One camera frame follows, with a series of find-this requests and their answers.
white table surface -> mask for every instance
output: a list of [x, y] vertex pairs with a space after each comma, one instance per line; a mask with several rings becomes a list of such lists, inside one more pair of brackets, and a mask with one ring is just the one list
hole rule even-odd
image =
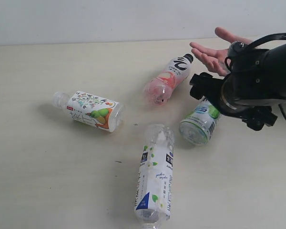
[[[145, 83], [189, 52], [189, 42], [0, 47], [0, 229], [139, 229], [133, 203], [143, 131], [160, 120], [176, 135], [172, 217], [163, 229], [286, 229], [286, 122], [278, 109], [275, 126], [260, 132], [223, 117], [207, 146], [192, 147], [178, 133], [198, 104], [191, 77], [165, 106], [142, 103]], [[202, 71], [195, 60], [191, 76]], [[51, 106], [56, 91], [77, 90], [124, 103], [127, 121], [108, 134]]]

human hand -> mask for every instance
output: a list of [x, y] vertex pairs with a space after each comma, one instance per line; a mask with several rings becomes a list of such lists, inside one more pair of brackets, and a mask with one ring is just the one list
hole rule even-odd
[[[236, 36], [221, 27], [217, 27], [215, 29], [215, 34], [219, 38], [230, 43], [238, 41], [238, 42], [243, 42], [245, 44], [250, 44], [252, 42], [249, 39]], [[222, 49], [222, 50], [209, 49], [195, 42], [191, 42], [190, 46], [192, 47], [192, 53], [194, 54], [194, 56], [207, 67], [209, 72], [217, 73], [220, 76], [227, 75], [227, 71], [223, 66], [225, 58], [228, 55], [228, 49]]]

bottle cap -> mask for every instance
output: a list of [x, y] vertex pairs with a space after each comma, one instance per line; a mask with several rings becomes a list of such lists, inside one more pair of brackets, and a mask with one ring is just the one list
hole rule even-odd
[[63, 92], [56, 92], [52, 98], [52, 105], [62, 109], [62, 105], [66, 104], [69, 100], [69, 95]]
[[193, 57], [191, 54], [186, 54], [186, 55], [184, 55], [183, 57], [185, 57], [186, 59], [188, 59], [190, 63], [192, 63], [193, 60], [194, 60], [194, 57]]

water bottle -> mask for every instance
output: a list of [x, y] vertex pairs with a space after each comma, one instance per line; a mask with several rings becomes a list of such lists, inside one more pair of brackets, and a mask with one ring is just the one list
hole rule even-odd
[[172, 59], [160, 75], [144, 87], [147, 101], [156, 105], [166, 103], [174, 89], [189, 76], [193, 60], [191, 54]]
[[134, 212], [142, 228], [158, 229], [171, 215], [174, 133], [162, 125], [147, 127]]
[[201, 103], [180, 122], [180, 134], [194, 145], [206, 145], [220, 118], [219, 111], [206, 98], [203, 98]]
[[124, 106], [121, 103], [82, 91], [72, 97], [56, 92], [52, 104], [73, 120], [108, 132], [113, 132], [122, 122]]

